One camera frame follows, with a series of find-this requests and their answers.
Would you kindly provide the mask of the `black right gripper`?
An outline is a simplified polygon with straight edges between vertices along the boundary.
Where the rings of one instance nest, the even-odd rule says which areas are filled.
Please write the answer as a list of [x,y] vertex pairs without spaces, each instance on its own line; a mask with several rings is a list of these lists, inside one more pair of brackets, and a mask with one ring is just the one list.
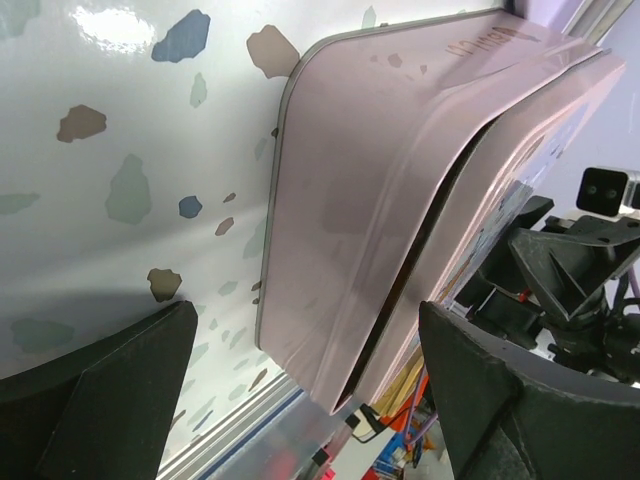
[[639,221],[550,215],[534,196],[457,295],[465,318],[586,374],[639,381],[639,316],[630,307]]

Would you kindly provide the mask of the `silver tin lid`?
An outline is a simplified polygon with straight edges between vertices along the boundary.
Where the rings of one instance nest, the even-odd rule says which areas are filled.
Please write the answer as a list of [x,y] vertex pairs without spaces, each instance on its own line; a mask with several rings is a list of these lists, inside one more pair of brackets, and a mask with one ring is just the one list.
[[418,306],[449,304],[625,69],[609,51],[573,47],[448,89],[400,170],[390,286],[337,404],[376,398],[416,347]]

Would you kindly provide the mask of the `square cookie tin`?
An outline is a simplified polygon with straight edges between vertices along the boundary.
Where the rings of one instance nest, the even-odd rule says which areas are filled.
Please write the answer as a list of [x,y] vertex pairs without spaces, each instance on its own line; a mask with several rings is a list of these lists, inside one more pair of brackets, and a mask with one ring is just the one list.
[[305,53],[280,105],[256,342],[326,412],[374,398],[411,342],[392,311],[464,148],[597,52],[491,9]]

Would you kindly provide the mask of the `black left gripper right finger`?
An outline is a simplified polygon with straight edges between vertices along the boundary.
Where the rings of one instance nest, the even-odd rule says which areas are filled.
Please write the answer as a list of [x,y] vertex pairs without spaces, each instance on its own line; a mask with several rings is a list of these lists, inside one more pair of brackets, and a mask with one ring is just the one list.
[[425,366],[457,479],[636,479],[639,392],[570,370],[431,302]]

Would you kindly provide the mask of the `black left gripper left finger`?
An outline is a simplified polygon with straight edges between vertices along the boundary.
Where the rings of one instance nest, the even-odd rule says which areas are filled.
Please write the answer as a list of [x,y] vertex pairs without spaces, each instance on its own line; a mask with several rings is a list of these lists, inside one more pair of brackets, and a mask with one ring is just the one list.
[[2,478],[156,478],[195,335],[178,301],[2,379]]

